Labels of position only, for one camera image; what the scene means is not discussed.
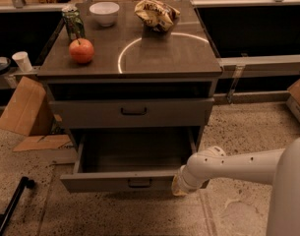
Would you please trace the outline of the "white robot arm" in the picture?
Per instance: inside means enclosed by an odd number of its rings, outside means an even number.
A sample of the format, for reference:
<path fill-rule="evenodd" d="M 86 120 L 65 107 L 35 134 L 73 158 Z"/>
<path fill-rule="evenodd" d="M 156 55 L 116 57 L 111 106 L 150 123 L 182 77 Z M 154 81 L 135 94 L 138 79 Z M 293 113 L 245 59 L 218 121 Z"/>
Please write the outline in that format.
<path fill-rule="evenodd" d="M 231 156 L 221 147 L 208 147 L 179 168 L 171 190 L 184 196 L 214 178 L 271 185 L 266 235 L 300 236 L 300 138 L 286 148 Z"/>

